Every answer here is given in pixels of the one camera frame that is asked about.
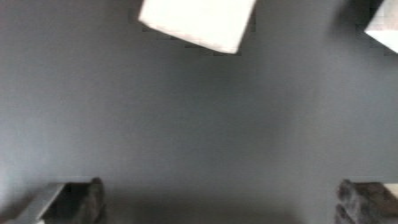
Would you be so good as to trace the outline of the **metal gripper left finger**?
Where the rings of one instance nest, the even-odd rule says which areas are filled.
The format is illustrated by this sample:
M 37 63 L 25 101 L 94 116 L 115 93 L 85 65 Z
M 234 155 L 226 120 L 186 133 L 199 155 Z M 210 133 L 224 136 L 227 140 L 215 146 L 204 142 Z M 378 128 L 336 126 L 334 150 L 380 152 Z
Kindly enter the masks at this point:
M 107 224 L 101 179 L 50 183 L 16 218 L 16 224 Z

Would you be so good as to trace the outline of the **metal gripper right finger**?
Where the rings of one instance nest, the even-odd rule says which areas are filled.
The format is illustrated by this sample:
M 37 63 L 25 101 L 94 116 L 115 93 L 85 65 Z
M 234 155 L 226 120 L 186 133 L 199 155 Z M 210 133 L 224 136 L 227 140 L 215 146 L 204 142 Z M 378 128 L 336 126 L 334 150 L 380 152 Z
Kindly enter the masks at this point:
M 398 224 L 398 183 L 345 179 L 336 196 L 334 224 Z

